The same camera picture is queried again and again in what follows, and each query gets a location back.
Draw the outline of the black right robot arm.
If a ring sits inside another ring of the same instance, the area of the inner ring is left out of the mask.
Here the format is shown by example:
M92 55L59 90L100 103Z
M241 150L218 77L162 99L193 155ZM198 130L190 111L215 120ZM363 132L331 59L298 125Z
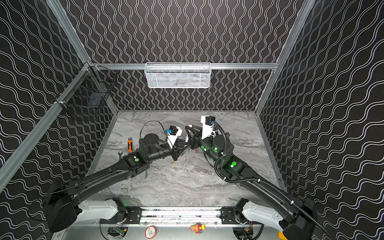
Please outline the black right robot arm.
M190 125L185 129L191 148L202 149L220 179L239 184L267 203L264 207L241 199L234 208L239 223L263 224L282 232L288 240L312 239L315 228L320 225L313 201L302 202L291 196L238 158L233 153L234 145L229 134L218 123L202 128Z

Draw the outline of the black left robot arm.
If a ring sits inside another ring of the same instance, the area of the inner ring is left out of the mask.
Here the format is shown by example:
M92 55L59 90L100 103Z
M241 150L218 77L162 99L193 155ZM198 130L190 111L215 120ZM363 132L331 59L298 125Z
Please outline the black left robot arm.
M55 180L43 197L43 210L50 232L66 229L81 213L79 204L93 194L123 180L133 178L149 169L153 161L168 156L176 161L195 141L176 139L172 147L161 144L159 136L147 134L139 140L139 148L117 163L79 180Z

